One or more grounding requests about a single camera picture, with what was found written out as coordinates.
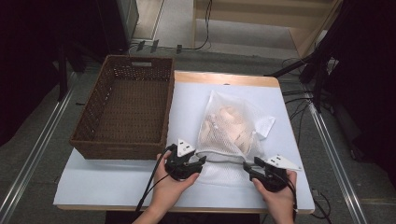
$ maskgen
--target mesh laundry bag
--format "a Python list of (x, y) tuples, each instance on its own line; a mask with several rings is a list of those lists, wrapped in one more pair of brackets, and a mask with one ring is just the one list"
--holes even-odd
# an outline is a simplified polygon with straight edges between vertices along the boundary
[(263, 157), (261, 140), (275, 118), (240, 98), (212, 91), (198, 137), (196, 156), (206, 156), (200, 182), (238, 186), (248, 182), (242, 162)]

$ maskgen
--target gray carpet floor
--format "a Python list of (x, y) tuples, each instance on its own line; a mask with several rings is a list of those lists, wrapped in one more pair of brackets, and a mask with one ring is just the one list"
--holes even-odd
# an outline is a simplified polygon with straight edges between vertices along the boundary
[[(150, 48), (131, 50), (133, 55), (174, 57), (176, 70), (209, 71), (241, 75), (267, 75), (279, 70), (282, 60), (258, 56), (240, 56), (205, 51), (157, 49), (150, 54)], [(71, 153), (68, 139), (73, 132), (82, 106), (96, 80), (100, 64), (87, 60), (84, 74), (78, 74), (78, 83), (70, 102), (61, 117), (43, 157), (25, 189), (9, 223), (105, 223), (104, 211), (64, 211), (52, 205), (57, 183)], [(298, 76), (287, 74), (279, 78), (282, 91), (301, 91)], [(58, 88), (54, 88), (41, 102), (31, 116), (23, 123), (17, 134), (0, 147), (0, 199), (5, 199), (8, 188), (17, 177), (36, 139), (44, 128), (50, 113), (56, 105)], [(302, 94), (285, 96), (285, 101)], [(287, 104), (292, 114), (301, 101)], [(387, 175), (375, 164), (353, 161), (349, 155), (347, 140), (337, 120), (327, 110), (322, 110), (327, 128), (345, 166), (350, 181), (361, 200), (361, 205), (370, 223), (396, 223), (396, 190), (389, 183)], [(291, 121), (296, 139), (300, 135), (299, 149), (312, 189), (318, 189), (330, 201), (332, 223), (353, 223), (344, 195), (335, 178), (334, 171), (324, 149), (318, 129), (307, 109)], [(323, 198), (318, 202), (328, 211)], [(267, 218), (264, 223), (273, 223)], [(296, 223), (327, 223), (309, 215), (297, 216)]]

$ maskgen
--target forearm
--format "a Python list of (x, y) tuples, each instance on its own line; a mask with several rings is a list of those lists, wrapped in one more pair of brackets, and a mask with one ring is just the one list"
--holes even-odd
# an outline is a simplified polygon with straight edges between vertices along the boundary
[(157, 224), (165, 216), (166, 211), (149, 206), (134, 224)]

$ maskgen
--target basket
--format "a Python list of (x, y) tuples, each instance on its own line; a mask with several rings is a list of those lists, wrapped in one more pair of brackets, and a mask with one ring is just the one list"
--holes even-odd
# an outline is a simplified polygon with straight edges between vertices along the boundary
[(85, 159), (155, 160), (174, 86), (172, 58), (107, 56), (70, 144)]

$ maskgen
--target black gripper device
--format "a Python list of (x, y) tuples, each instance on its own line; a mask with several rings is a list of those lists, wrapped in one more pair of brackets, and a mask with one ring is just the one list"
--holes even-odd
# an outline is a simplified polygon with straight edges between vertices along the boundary
[(194, 151), (179, 157), (175, 144), (168, 149), (171, 150), (172, 153), (166, 160), (165, 170), (172, 178), (175, 180), (182, 180), (189, 178), (189, 176), (194, 173), (201, 173), (202, 165), (204, 165), (206, 161), (206, 156), (196, 162), (189, 163), (191, 156), (194, 155)]
[(254, 163), (253, 167), (259, 166), (260, 168), (254, 169), (244, 162), (244, 170), (249, 173), (250, 181), (252, 178), (260, 180), (264, 187), (271, 192), (278, 192), (288, 185), (289, 180), (285, 169), (265, 163), (258, 157), (254, 158)]

